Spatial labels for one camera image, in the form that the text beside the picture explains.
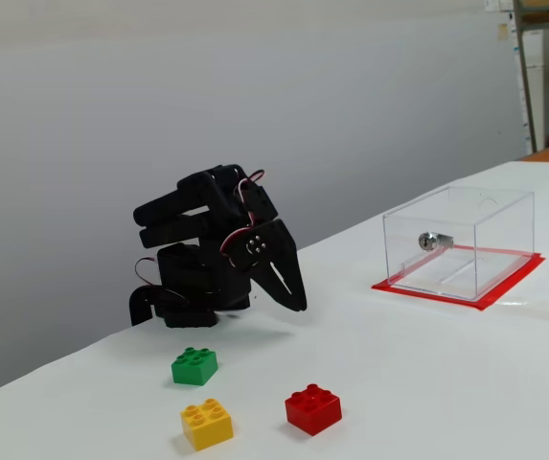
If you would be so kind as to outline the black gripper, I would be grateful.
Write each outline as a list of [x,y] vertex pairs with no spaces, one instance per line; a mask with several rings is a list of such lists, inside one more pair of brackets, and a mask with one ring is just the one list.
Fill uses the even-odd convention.
[[263,186],[242,186],[249,230],[227,247],[234,268],[256,282],[275,302],[293,311],[308,307],[297,247]]

